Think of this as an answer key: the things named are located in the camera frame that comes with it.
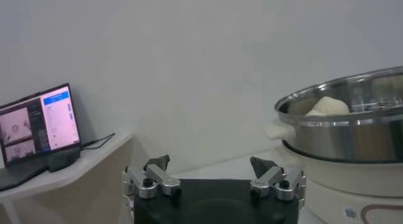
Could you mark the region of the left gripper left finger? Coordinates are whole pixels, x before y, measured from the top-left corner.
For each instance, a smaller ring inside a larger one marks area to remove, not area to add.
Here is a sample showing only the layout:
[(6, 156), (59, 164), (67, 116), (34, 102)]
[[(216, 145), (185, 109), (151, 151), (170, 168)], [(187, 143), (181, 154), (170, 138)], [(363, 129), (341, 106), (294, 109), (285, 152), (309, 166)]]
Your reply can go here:
[(126, 166), (122, 171), (123, 195), (152, 199), (161, 190), (163, 195), (173, 199), (181, 196), (181, 181), (166, 172), (169, 162), (170, 157), (163, 155), (149, 159), (143, 167)]

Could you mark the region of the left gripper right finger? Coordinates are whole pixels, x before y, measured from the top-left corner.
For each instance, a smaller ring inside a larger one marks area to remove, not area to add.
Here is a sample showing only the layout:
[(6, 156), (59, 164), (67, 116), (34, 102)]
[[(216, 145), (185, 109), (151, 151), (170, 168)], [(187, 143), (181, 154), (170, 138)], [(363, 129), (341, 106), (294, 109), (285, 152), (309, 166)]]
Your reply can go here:
[(256, 179), (250, 182), (250, 195), (259, 201), (274, 194), (280, 201), (305, 201), (306, 175), (298, 168), (284, 169), (271, 160), (249, 159)]

